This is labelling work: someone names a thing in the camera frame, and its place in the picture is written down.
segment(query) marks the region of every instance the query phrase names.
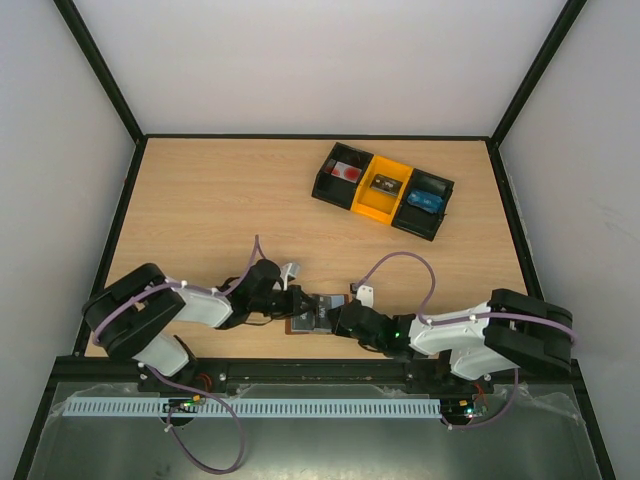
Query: black frame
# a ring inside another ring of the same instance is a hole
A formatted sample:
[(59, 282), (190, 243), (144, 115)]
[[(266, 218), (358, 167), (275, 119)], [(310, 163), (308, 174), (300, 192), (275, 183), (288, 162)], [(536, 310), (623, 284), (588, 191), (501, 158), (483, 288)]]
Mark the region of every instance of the black frame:
[[(98, 271), (91, 293), (95, 293), (105, 286), (107, 274), (115, 253), (115, 248), (124, 224), (125, 215), (144, 150), (149, 138), (238, 138), (238, 139), (331, 139), (331, 140), (454, 140), (454, 141), (483, 141), (486, 144), (494, 176), (502, 199), (505, 215), (511, 231), (523, 279), (529, 295), (543, 299), (540, 283), (531, 259), (529, 245), (520, 222), (518, 210), (513, 198), (509, 180), (500, 156), (499, 147), (513, 126), (520, 111), (542, 77), (547, 66), (553, 59), (569, 29), (577, 19), (586, 0), (567, 0), (562, 12), (542, 45), (538, 55), (532, 63), (527, 75), (518, 88), (514, 98), (502, 117), (492, 137), (487, 136), (413, 136), (413, 135), (262, 135), (262, 134), (144, 134), (140, 129), (133, 113), (122, 95), (115, 79), (93, 41), (86, 24), (72, 0), (53, 0), (62, 17), (69, 26), (79, 47), (84, 53), (111, 100), (123, 124), (129, 131), (136, 144), (131, 160), (129, 172), (118, 202), (104, 252), (98, 266)], [(29, 432), (22, 456), (14, 479), (25, 479), (28, 476), (40, 434), (46, 421), (55, 389), (60, 382), (137, 382), (139, 372), (135, 362), (116, 362), (104, 358), (84, 357), (84, 351), (90, 338), (89, 327), (82, 322), (80, 325), (73, 353), (70, 356), (58, 357), (53, 366), (47, 386), (43, 392), (38, 411)], [(374, 385), (396, 386), (412, 392), (431, 393), (438, 398), (465, 395), (468, 391), (460, 384), (453, 387), (442, 387), (439, 383), (429, 383), (428, 378), (436, 372), (437, 360), (419, 359), (411, 363), (399, 363), (394, 360), (275, 360), (275, 359), (200, 359), (200, 364), (215, 376), (225, 373), (227, 378), (223, 387), (232, 385), (234, 378), (251, 377), (260, 382), (278, 383), (367, 383)], [(510, 372), (494, 375), (498, 383), (510, 383)], [(615, 479), (615, 474), (609, 459), (598, 423), (589, 399), (582, 373), (577, 361), (573, 361), (572, 372), (568, 378), (552, 379), (531, 377), (522, 373), (523, 380), (531, 384), (571, 384), (578, 399), (578, 406), (582, 417), (586, 421), (589, 438), (600, 467), (602, 478)]]

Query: blue object in bin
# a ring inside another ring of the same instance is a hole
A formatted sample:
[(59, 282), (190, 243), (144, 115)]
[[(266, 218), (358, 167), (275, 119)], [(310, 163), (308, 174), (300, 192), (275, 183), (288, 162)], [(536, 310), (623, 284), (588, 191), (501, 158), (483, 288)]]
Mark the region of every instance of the blue object in bin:
[(440, 213), (442, 210), (442, 198), (422, 190), (411, 190), (407, 197), (409, 205), (421, 208), (427, 213)]

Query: small box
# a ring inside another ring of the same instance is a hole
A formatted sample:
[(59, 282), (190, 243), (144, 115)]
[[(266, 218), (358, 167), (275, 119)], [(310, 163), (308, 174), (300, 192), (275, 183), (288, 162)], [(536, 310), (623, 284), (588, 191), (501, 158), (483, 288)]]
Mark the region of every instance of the small box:
[[(453, 184), (451, 180), (336, 143), (316, 175), (311, 195), (433, 240), (444, 219)], [(407, 198), (414, 190), (441, 198), (439, 210), (427, 211), (409, 204)]]

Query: wooden tabletop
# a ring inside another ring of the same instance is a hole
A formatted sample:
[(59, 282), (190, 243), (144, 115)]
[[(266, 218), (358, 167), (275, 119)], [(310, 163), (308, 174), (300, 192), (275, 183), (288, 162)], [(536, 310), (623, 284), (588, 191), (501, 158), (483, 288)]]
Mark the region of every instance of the wooden tabletop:
[[(107, 284), (153, 262), (173, 278), (220, 285), (243, 271), (260, 234), (269, 259), (302, 266), (297, 283), (308, 293), (348, 293), (349, 283), (398, 250), (422, 255), (435, 269), (427, 313), (474, 306), (495, 288), (526, 291), (483, 142), (344, 142), (455, 181), (433, 242), (312, 198), (334, 143), (150, 139)], [(369, 283), (376, 310), (410, 313), (429, 290), (429, 274), (412, 258), (394, 258)], [(283, 321), (227, 331), (172, 322), (165, 333), (179, 335), (198, 357), (379, 358), (352, 339), (285, 335)], [(86, 354), (105, 352), (89, 343)]]

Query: white wall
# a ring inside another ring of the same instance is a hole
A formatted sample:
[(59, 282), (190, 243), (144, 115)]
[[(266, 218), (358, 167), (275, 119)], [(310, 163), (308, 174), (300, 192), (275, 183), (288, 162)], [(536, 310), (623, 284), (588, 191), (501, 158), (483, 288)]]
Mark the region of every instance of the white wall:
[(143, 131), (490, 135), (565, 0), (76, 0)]
[(592, 0), (502, 152), (620, 479), (640, 475), (640, 3)]
[(71, 353), (132, 151), (53, 2), (0, 3), (0, 478)]

